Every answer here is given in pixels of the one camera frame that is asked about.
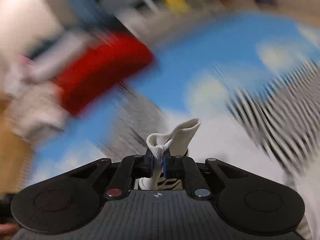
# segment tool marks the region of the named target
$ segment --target blue surface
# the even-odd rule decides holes
[[[201,78],[213,76],[228,92],[237,87],[255,92],[278,74],[270,71],[260,59],[257,51],[261,44],[284,48],[290,58],[296,57],[297,50],[306,58],[319,58],[315,44],[301,35],[292,20],[261,13],[238,13],[200,25],[169,46],[154,50],[157,69],[146,74],[143,80],[134,79],[129,83],[161,109],[192,115],[186,103],[188,91],[197,80],[201,85]],[[283,64],[288,64],[287,69],[294,67],[296,61],[293,64],[290,59]],[[39,147],[34,176],[29,183],[44,179],[45,176],[38,176],[38,170],[43,169],[44,163],[59,163],[68,149],[84,141],[93,145],[105,141],[111,132],[109,127],[116,115],[117,101],[119,98],[114,93],[104,95],[91,104],[82,119],[70,120],[65,133]],[[93,161],[94,157],[90,158],[88,154],[86,161]],[[46,176],[61,171],[63,169],[51,171]]]

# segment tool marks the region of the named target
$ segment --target yellow object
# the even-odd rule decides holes
[[[190,11],[190,6],[185,0],[164,0],[168,8],[174,12],[185,13]]]

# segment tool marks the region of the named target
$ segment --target white sock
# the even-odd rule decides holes
[[[162,172],[162,157],[164,152],[169,148],[172,156],[184,155],[199,126],[199,119],[191,119],[187,122],[179,124],[171,133],[153,133],[148,136],[147,146],[154,156],[154,169],[152,178],[139,179],[139,187],[141,189],[156,189]]]

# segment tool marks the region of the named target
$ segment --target striped fabric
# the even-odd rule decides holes
[[[301,173],[319,150],[320,70],[308,61],[278,76],[258,95],[237,90],[228,110],[257,146],[288,174]]]
[[[137,183],[136,185],[137,185],[137,188],[136,187],[135,188],[141,190],[139,184]],[[178,190],[178,189],[183,189],[181,180],[166,179],[162,172],[158,180],[157,188],[155,188],[154,190]]]

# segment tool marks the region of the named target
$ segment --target gray fabric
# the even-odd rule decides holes
[[[122,86],[120,90],[123,102],[111,127],[113,132],[102,149],[112,162],[120,162],[129,155],[144,155],[147,137],[165,130],[163,113],[152,101],[131,88]]]

